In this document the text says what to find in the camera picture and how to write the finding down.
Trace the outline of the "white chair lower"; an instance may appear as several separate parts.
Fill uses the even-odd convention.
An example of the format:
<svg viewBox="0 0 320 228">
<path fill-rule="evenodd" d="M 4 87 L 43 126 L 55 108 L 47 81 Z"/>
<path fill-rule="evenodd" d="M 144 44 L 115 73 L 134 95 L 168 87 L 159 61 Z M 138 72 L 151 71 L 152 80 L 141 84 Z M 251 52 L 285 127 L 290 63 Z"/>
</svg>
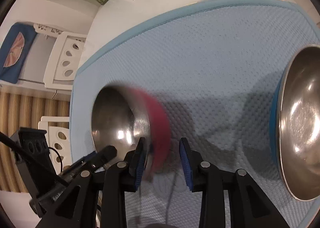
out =
<svg viewBox="0 0 320 228">
<path fill-rule="evenodd" d="M 45 134 L 49 147 L 50 159 L 57 174 L 60 174 L 72 164 L 70 135 L 68 127 L 58 124 L 69 123 L 68 116 L 42 116 L 38 129 L 46 130 Z"/>
</svg>

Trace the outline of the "white chair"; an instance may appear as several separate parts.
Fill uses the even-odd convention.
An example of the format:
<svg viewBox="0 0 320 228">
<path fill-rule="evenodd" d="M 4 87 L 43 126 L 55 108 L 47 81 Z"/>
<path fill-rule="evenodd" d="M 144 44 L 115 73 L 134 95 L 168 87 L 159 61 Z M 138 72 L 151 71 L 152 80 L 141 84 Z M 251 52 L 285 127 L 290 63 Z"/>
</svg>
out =
<svg viewBox="0 0 320 228">
<path fill-rule="evenodd" d="M 62 32 L 50 53 L 43 82 L 45 88 L 70 91 L 80 63 L 87 36 Z"/>
<path fill-rule="evenodd" d="M 72 164 L 70 135 L 68 127 L 58 124 L 69 123 L 68 116 L 42 116 L 38 129 L 46 130 L 45 134 L 49 147 L 50 159 L 57 174 L 60 174 Z"/>
</svg>

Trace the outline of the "white chair upper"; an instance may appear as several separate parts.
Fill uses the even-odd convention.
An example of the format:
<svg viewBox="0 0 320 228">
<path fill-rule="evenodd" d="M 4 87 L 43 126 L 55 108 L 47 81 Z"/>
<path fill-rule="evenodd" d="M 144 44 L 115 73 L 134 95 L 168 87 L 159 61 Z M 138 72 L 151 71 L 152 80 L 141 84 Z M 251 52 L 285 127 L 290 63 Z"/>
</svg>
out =
<svg viewBox="0 0 320 228">
<path fill-rule="evenodd" d="M 70 91 L 80 63 L 87 36 L 62 32 L 50 53 L 43 82 L 45 88 Z"/>
</svg>

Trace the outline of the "light blue dish mat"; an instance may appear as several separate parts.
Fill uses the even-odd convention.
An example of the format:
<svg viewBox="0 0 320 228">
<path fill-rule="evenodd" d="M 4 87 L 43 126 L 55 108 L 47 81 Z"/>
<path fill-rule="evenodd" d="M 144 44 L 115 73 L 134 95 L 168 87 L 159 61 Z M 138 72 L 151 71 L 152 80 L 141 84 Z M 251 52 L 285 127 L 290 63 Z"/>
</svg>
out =
<svg viewBox="0 0 320 228">
<path fill-rule="evenodd" d="M 124 32 L 76 73 L 71 96 L 73 160 L 94 150 L 91 111 L 103 86 L 138 86 L 165 107 L 171 149 L 141 191 L 125 196 L 128 227 L 198 227 L 201 194 L 186 186 L 178 142 L 220 169 L 245 169 L 290 227 L 307 227 L 319 200 L 298 201 L 281 181 L 269 147 L 276 86 L 296 51 L 319 43 L 319 28 L 297 4 L 209 0 Z"/>
</svg>

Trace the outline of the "blue steel bowl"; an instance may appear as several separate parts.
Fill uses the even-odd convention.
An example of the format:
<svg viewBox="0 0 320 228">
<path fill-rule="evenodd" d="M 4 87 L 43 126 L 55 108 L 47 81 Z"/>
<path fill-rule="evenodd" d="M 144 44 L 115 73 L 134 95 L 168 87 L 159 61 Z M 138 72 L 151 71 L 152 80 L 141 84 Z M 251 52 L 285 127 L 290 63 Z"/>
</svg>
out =
<svg viewBox="0 0 320 228">
<path fill-rule="evenodd" d="M 301 48 L 286 65 L 274 92 L 270 149 L 289 194 L 319 197 L 319 45 Z"/>
</svg>

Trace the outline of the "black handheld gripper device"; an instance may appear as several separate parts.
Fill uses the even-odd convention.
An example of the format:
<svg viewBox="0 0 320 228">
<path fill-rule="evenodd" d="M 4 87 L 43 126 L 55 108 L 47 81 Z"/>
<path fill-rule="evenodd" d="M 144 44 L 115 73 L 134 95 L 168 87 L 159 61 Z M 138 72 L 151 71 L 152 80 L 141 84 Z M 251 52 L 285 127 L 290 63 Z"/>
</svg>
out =
<svg viewBox="0 0 320 228">
<path fill-rule="evenodd" d="M 7 145 L 15 157 L 18 171 L 31 195 L 29 205 L 40 218 L 55 203 L 58 197 L 83 171 L 94 173 L 117 155 L 114 146 L 107 146 L 100 152 L 84 156 L 67 170 L 57 174 L 49 156 L 45 130 L 20 128 L 12 140 L 1 133 L 1 143 Z"/>
</svg>

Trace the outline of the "red steel bowl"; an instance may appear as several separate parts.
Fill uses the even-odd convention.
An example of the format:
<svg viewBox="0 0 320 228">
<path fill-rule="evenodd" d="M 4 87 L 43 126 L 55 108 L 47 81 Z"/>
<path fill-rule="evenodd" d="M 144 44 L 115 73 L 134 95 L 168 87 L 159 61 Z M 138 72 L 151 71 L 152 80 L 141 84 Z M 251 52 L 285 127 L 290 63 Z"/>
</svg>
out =
<svg viewBox="0 0 320 228">
<path fill-rule="evenodd" d="M 95 97 L 91 135 L 97 152 L 107 146 L 117 149 L 117 156 L 104 168 L 123 161 L 144 138 L 144 179 L 162 168 L 171 147 L 170 123 L 164 107 L 140 88 L 120 83 L 104 86 Z"/>
</svg>

